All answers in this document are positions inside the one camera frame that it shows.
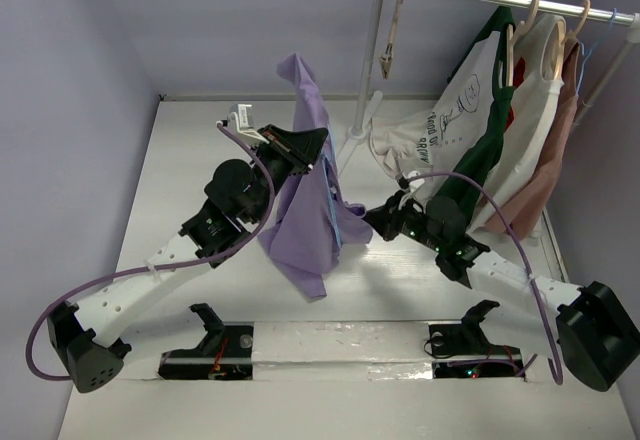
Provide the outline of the purple t shirt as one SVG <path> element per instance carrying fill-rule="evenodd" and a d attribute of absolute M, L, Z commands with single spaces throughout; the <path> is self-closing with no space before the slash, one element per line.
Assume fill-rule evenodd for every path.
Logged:
<path fill-rule="evenodd" d="M 302 56 L 293 53 L 282 60 L 277 73 L 295 90 L 294 132 L 331 128 L 314 73 Z M 329 180 L 336 191 L 334 204 L 343 246 L 366 245 L 373 237 L 371 226 L 364 221 L 366 209 L 343 199 L 336 160 Z M 338 266 L 342 249 L 337 248 L 331 227 L 321 155 L 310 173 L 287 179 L 280 190 L 276 222 L 258 240 L 276 268 L 307 299 L 326 297 L 323 277 Z"/>

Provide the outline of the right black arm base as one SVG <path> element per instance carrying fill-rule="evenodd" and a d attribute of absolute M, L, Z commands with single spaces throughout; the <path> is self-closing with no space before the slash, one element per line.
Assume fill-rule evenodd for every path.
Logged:
<path fill-rule="evenodd" d="M 483 300 L 458 322 L 429 325 L 423 350 L 432 359 L 435 379 L 524 377 L 520 350 L 490 343 L 481 329 L 486 316 L 498 306 L 496 301 Z"/>

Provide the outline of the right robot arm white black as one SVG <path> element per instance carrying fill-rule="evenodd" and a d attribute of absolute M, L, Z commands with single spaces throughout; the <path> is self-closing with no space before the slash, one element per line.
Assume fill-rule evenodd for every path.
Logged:
<path fill-rule="evenodd" d="M 530 276 L 469 236 L 452 199 L 438 197 L 421 206 L 398 191 L 364 219 L 386 241 L 405 236 L 435 251 L 440 272 L 480 297 L 460 328 L 468 350 L 518 347 L 558 361 L 599 392 L 638 358 L 639 330 L 611 288 Z"/>

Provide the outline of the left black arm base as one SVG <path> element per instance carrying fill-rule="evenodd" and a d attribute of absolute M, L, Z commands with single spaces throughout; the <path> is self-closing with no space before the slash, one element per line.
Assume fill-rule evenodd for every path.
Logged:
<path fill-rule="evenodd" d="M 161 356 L 158 376 L 164 380 L 244 381 L 253 378 L 254 324 L 224 324 L 206 303 L 190 306 L 205 334 L 191 349 Z"/>

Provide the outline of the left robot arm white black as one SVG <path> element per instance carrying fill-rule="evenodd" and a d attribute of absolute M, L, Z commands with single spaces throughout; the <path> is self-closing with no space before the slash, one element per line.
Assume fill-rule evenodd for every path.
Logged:
<path fill-rule="evenodd" d="M 143 313 L 256 236 L 247 225 L 264 227 L 286 180 L 313 170 L 328 137 L 325 128 L 291 132 L 267 125 L 248 146 L 225 123 L 218 128 L 250 158 L 215 169 L 201 209 L 144 266 L 100 281 L 100 290 L 78 301 L 65 296 L 47 312 L 50 342 L 78 392 L 93 392 L 120 373 L 132 350 L 121 336 Z"/>

